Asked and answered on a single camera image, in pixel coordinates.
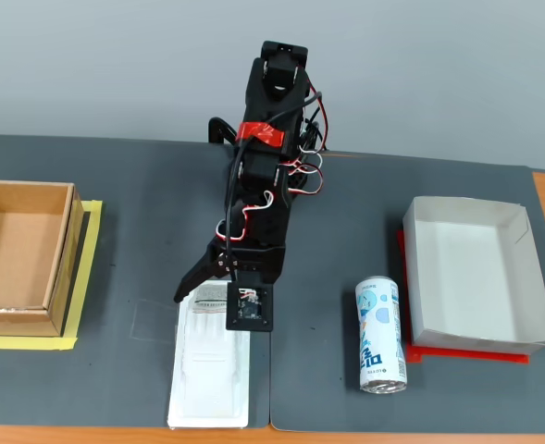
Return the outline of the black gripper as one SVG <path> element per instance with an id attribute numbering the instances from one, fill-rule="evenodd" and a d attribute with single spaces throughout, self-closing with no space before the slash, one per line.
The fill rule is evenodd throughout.
<path id="1" fill-rule="evenodd" d="M 275 283 L 279 278 L 285 258 L 285 246 L 262 246 L 248 240 L 231 245 L 230 257 L 225 242 L 213 238 L 205 253 L 183 276 L 174 295 L 174 302 L 181 303 L 192 290 L 211 278 L 230 275 L 239 279 L 240 274 L 256 273 L 264 283 Z"/>

